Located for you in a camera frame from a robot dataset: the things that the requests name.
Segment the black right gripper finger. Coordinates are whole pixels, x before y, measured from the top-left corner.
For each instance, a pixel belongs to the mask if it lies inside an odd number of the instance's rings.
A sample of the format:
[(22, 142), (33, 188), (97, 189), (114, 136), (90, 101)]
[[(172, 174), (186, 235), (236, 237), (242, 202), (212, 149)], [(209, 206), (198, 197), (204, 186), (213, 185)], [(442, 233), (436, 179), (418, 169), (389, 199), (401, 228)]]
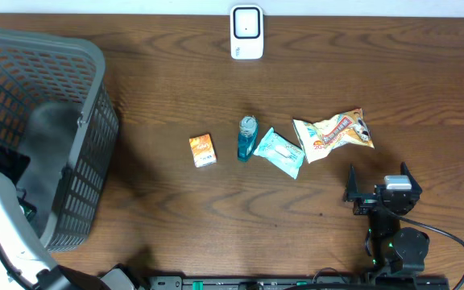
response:
[(358, 187), (356, 182), (356, 175), (354, 166), (351, 164), (346, 182), (346, 187), (343, 193), (343, 200), (345, 202), (353, 202), (358, 197)]
[(418, 184), (418, 182), (415, 180), (415, 178), (412, 176), (411, 172), (408, 169), (408, 166), (405, 162), (402, 162), (400, 164), (400, 173), (403, 176), (406, 176), (409, 180), (410, 184), (410, 191), (416, 192), (416, 193), (422, 193), (422, 187)]

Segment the teal mouthwash bottle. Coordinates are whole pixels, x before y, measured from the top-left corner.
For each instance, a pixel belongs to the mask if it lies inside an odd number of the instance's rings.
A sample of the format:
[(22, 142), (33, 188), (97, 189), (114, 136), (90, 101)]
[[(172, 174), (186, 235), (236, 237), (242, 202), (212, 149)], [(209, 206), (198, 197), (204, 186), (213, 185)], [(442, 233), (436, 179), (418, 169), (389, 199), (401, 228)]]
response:
[(254, 116), (245, 116), (239, 123), (238, 159), (247, 162), (253, 150), (259, 131), (259, 124)]

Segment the green white small box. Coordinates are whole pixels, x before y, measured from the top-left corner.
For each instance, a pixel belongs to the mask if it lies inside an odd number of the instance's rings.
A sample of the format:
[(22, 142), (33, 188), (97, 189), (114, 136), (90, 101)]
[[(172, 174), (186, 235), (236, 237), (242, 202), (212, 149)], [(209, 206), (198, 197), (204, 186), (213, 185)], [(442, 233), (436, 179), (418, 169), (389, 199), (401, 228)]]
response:
[(18, 199), (18, 202), (19, 206), (23, 211), (23, 215), (29, 222), (31, 222), (37, 213), (36, 207), (34, 207), (32, 204), (21, 198)]

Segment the mint green wet wipes pack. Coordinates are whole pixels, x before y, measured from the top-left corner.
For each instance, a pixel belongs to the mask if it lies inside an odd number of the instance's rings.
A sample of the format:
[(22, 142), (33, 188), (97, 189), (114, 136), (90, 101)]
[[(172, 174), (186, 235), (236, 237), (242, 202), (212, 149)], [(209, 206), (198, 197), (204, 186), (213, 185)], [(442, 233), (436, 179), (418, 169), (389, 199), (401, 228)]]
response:
[(293, 179), (297, 178), (305, 157), (298, 146), (277, 134), (273, 127), (262, 137), (253, 154), (270, 161)]

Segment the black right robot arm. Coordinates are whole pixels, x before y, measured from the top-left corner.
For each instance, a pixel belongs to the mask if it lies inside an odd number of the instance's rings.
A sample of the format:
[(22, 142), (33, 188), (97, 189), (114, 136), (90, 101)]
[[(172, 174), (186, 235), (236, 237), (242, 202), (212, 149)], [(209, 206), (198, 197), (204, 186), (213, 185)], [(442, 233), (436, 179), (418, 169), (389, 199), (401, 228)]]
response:
[(429, 236), (400, 225), (421, 194), (422, 188), (406, 164), (400, 165), (399, 175), (385, 176), (384, 182), (377, 184), (371, 193), (359, 192), (355, 170), (350, 167), (343, 200), (353, 204), (353, 214), (368, 217), (365, 250), (374, 266), (367, 272), (367, 280), (413, 277), (425, 269)]

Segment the yellow orange snack bag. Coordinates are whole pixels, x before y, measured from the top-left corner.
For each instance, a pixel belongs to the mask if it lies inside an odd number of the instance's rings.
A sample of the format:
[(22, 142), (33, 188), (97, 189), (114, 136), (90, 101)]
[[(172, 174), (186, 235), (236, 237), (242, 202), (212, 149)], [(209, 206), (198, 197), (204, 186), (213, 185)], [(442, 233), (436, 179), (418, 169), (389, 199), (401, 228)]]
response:
[(363, 109), (357, 108), (315, 123), (293, 119), (292, 125), (307, 162), (324, 159), (331, 151), (347, 144), (374, 148), (363, 113)]

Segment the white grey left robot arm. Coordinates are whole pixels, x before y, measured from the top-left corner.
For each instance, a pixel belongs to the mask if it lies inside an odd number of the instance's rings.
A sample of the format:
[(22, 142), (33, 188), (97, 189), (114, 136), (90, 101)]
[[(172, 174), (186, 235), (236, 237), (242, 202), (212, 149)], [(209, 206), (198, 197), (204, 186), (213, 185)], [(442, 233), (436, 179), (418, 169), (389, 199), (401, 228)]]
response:
[(0, 289), (141, 289), (120, 266), (97, 277), (59, 265), (21, 209), (14, 182), (0, 172)]

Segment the orange small box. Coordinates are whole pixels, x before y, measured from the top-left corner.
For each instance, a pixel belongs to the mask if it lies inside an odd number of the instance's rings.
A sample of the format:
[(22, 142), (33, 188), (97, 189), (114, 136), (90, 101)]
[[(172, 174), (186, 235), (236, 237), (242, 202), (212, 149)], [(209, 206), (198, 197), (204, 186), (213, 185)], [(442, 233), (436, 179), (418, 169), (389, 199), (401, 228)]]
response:
[(189, 145), (191, 147), (193, 161), (196, 168), (202, 168), (217, 162), (217, 156), (213, 148), (213, 142), (210, 134), (190, 138)]

